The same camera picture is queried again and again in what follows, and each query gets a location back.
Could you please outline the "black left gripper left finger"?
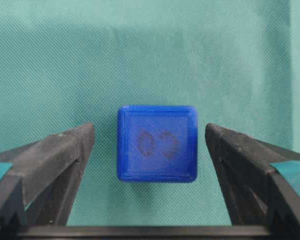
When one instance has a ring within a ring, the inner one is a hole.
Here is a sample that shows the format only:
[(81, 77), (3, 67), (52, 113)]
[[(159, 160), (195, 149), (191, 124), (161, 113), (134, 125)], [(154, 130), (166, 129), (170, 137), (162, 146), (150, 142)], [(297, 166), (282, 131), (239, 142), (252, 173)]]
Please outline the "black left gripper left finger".
[(94, 143), (88, 122), (0, 153), (0, 239), (67, 224)]

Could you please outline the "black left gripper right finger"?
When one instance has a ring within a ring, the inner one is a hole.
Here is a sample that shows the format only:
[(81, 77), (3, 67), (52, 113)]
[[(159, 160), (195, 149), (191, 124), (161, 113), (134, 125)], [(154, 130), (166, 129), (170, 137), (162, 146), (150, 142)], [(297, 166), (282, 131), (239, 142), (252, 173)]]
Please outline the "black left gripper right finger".
[(205, 142), (231, 223), (300, 240), (300, 153), (214, 123)]

